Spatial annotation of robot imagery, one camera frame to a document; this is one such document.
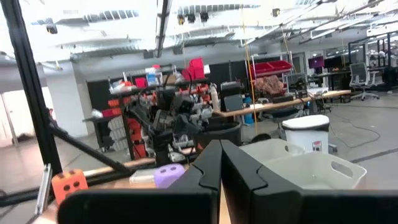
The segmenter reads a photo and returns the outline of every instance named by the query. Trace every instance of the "monitor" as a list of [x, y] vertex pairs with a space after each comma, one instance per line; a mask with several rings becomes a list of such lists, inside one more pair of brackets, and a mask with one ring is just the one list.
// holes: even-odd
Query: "monitor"
[[343, 59], [341, 56], [325, 59], [325, 68], [341, 68], [343, 67]]
[[323, 56], [310, 58], [308, 60], [308, 64], [309, 64], [310, 68], [320, 68], [325, 65], [325, 63], [323, 61]]

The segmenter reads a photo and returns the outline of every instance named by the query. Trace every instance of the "cable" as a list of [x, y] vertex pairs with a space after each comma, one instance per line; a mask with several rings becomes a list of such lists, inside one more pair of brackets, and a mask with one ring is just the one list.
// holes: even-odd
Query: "cable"
[[[283, 37], [284, 37], [284, 43], [285, 43], [285, 46], [286, 46], [286, 51], [289, 53], [289, 48], [288, 48], [288, 46], [287, 46], [286, 35], [285, 35], [285, 32], [284, 32], [284, 29], [282, 28], [282, 26], [280, 27], [280, 29], [282, 30], [282, 35], [283, 35]], [[291, 60], [292, 65], [293, 65], [294, 73], [297, 73], [296, 68], [295, 68], [295, 66], [294, 66], [294, 64], [293, 64], [293, 59], [291, 58], [290, 60]]]
[[[6, 197], [7, 193], [3, 190], [0, 189], [0, 193], [2, 194], [1, 197]], [[3, 212], [2, 214], [0, 214], [0, 221], [6, 216], [8, 215], [8, 213], [10, 213], [11, 211], [13, 211], [19, 204], [16, 205], [11, 205], [5, 212]]]
[[[243, 19], [243, 4], [242, 4], [242, 26], [243, 26], [243, 34], [246, 33], [246, 26], [244, 25], [244, 19]], [[250, 68], [250, 58], [249, 58], [249, 51], [248, 51], [248, 40], [244, 40], [244, 49], [246, 51], [246, 60], [248, 61], [248, 70], [249, 70], [249, 76], [250, 76], [250, 85], [251, 85], [251, 94], [252, 94], [252, 100], [254, 102], [254, 87], [253, 87], [253, 77], [251, 74], [251, 68]], [[258, 134], [258, 129], [257, 129], [257, 116], [256, 116], [256, 104], [253, 104], [253, 111], [254, 111], [254, 127], [256, 129], [256, 135]]]
[[336, 136], [336, 138], [339, 139], [345, 146], [347, 146], [347, 147], [350, 148], [350, 149], [354, 149], [354, 148], [356, 148], [356, 147], [363, 146], [363, 145], [369, 144], [369, 143], [371, 143], [371, 142], [375, 142], [375, 141], [379, 140], [379, 138], [381, 137], [381, 135], [380, 135], [377, 131], [373, 131], [372, 129], [368, 129], [368, 128], [358, 127], [358, 126], [354, 125], [354, 124], [351, 122], [350, 119], [343, 118], [343, 117], [338, 116], [338, 115], [335, 115], [335, 114], [333, 114], [333, 113], [331, 113], [331, 114], [332, 114], [333, 116], [336, 116], [336, 117], [338, 117], [338, 118], [341, 118], [341, 119], [343, 119], [343, 120], [349, 122], [354, 128], [362, 129], [362, 130], [366, 130], [366, 131], [370, 131], [370, 132], [373, 132], [374, 134], [377, 134], [377, 138], [375, 138], [375, 139], [372, 139], [372, 140], [363, 142], [363, 143], [358, 144], [358, 145], [356, 145], [356, 146], [349, 146], [349, 145], [347, 145], [347, 143], [345, 143], [342, 139], [340, 139], [340, 138], [336, 135], [336, 133], [334, 132], [334, 130], [333, 130], [331, 124], [330, 124], [330, 129], [331, 129], [331, 131], [333, 132], [333, 134]]

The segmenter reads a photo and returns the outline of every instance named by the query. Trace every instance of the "white bin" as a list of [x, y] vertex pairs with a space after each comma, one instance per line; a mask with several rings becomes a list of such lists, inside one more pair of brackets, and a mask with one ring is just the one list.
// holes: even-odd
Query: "white bin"
[[268, 139], [240, 147], [244, 152], [261, 164], [274, 159], [295, 156], [304, 153], [302, 147], [295, 146], [281, 139]]
[[365, 168], [330, 154], [310, 152], [265, 166], [303, 189], [365, 188]]
[[286, 140], [301, 146], [305, 152], [329, 153], [329, 118], [325, 115], [311, 115], [282, 122]]

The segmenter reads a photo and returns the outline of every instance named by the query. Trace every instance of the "label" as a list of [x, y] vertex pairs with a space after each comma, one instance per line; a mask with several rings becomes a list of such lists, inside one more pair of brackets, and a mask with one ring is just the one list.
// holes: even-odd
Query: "label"
[[322, 149], [322, 142], [321, 141], [312, 142], [312, 150], [313, 151], [320, 152], [321, 149]]

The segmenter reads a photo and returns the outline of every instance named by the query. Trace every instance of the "orange cube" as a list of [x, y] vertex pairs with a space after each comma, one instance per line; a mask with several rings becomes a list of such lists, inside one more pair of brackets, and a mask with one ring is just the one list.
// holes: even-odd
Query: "orange cube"
[[86, 177], [80, 169], [65, 171], [55, 175], [51, 180], [51, 184], [58, 205], [70, 194], [81, 189], [88, 189]]

